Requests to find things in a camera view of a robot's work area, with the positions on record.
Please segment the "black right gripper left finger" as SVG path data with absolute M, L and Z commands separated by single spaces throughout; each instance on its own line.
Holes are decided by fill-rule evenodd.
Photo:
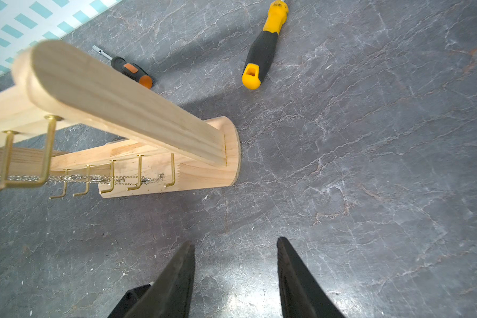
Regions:
M 155 282 L 127 290 L 108 318 L 188 317 L 195 271 L 195 246 L 188 241 Z

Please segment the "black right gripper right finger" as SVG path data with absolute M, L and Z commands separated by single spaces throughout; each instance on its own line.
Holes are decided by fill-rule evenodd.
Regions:
M 326 296 L 290 241 L 280 237 L 278 278 L 284 317 L 342 317 L 343 314 Z

